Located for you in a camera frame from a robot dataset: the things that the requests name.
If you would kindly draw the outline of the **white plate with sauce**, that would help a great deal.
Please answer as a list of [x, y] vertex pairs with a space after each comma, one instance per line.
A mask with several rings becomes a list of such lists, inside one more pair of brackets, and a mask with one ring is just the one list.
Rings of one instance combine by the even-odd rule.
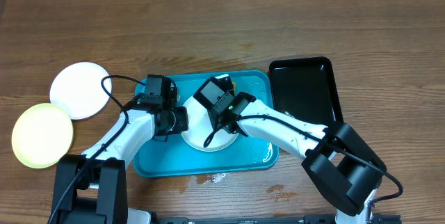
[[189, 97], [184, 106], [188, 115], [188, 130], [183, 131], [183, 139], [196, 150], [215, 152], [231, 145], [238, 134], [228, 134], [225, 130], [218, 131], [211, 143], [204, 147], [204, 141], [213, 131], [208, 111], [194, 98]]

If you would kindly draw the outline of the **pink white plate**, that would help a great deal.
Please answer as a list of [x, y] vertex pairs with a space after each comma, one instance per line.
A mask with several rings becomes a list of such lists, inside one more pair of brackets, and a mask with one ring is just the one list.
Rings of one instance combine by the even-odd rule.
[[69, 65], [53, 80], [49, 100], [62, 108], [72, 120], [90, 118], [109, 101], [102, 88], [102, 79], [107, 76], [108, 72], [96, 63]]

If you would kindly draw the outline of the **yellow plate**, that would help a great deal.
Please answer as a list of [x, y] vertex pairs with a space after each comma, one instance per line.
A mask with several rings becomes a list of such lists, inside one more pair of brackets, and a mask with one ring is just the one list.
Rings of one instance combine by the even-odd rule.
[[54, 104], [36, 104], [17, 119], [11, 136], [16, 158], [29, 168], [48, 168], [69, 150], [74, 137], [70, 116]]

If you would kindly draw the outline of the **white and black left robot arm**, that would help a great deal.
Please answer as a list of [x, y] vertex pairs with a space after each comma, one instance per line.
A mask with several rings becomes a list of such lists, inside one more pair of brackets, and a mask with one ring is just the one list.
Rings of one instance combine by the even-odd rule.
[[188, 129], [186, 108], [150, 113], [137, 106], [82, 154], [57, 163], [50, 223], [151, 223], [148, 211], [127, 200], [126, 170], [139, 149], [155, 136]]

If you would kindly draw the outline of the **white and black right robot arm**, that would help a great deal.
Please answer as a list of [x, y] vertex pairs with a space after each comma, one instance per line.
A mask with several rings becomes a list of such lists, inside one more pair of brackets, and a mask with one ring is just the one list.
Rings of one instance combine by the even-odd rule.
[[247, 93], [212, 95], [207, 108], [215, 131], [269, 141], [301, 158], [320, 194], [337, 208], [336, 223], [371, 220], [371, 201], [387, 168], [350, 125], [303, 122]]

